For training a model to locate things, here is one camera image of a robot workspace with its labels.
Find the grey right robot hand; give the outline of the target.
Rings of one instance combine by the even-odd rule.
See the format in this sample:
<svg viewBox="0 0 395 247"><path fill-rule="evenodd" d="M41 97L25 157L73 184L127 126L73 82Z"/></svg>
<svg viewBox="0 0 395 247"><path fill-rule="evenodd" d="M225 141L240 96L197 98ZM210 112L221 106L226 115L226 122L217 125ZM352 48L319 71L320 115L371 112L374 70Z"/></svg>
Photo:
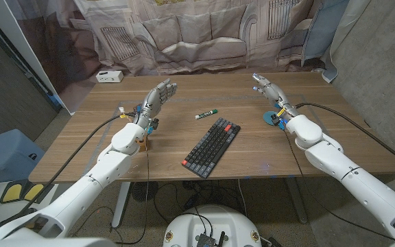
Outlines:
<svg viewBox="0 0 395 247"><path fill-rule="evenodd" d="M290 120L299 115L299 112L289 103L287 96L279 86L257 73L254 73L252 77L259 85L253 89L268 99L272 106L278 105L280 110L277 115L285 124L288 124Z"/></svg>

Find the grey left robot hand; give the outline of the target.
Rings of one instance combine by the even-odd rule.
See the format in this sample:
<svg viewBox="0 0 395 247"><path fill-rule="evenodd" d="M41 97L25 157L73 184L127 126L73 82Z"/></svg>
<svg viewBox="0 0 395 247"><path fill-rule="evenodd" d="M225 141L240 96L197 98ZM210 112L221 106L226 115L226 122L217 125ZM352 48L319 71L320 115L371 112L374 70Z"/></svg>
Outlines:
<svg viewBox="0 0 395 247"><path fill-rule="evenodd" d="M161 106L176 93L177 87L169 78L154 87L143 100L141 111L133 123L142 128L148 127L149 121L157 116Z"/></svg>

